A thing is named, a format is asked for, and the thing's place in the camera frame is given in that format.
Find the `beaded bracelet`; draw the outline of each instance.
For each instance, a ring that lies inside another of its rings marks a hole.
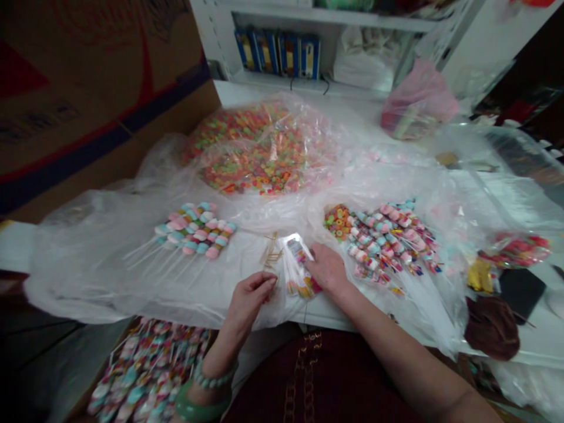
[[[194,370],[193,379],[204,389],[218,389],[231,381],[231,378],[237,371],[237,367],[239,367],[239,363],[236,361],[233,368],[225,376],[218,379],[208,379],[202,374],[202,363],[200,363]]]

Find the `pink plastic bag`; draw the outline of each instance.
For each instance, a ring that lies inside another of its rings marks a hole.
[[[426,60],[392,91],[382,110],[382,128],[393,138],[416,140],[432,133],[458,113],[458,102],[447,82]]]

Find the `cable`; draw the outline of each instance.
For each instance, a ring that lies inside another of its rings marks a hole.
[[[321,77],[322,80],[324,80],[327,83],[327,88],[325,89],[325,92],[323,93],[323,95],[327,94],[327,91],[329,91],[329,81],[325,79],[324,76]]]

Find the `black object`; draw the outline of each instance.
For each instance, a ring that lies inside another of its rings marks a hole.
[[[546,284],[527,269],[504,271],[499,284],[501,298],[515,313],[517,324],[524,325],[545,292]]]

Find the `white shelf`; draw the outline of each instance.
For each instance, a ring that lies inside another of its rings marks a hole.
[[[275,90],[293,90],[296,92],[310,92],[319,95],[336,96],[343,98],[351,98],[358,100],[385,100],[390,93],[368,90],[352,85],[324,80],[310,80],[284,78],[277,75],[269,75],[267,73],[248,72],[241,70],[235,74],[231,80],[235,83],[268,87]]]
[[[411,32],[429,32],[437,24],[424,19],[380,16],[368,12],[336,11],[320,8],[279,6],[272,4],[249,4],[223,0],[220,4],[232,12],[276,18],[299,19],[301,21],[330,22],[332,24],[370,26],[374,28],[399,29]]]

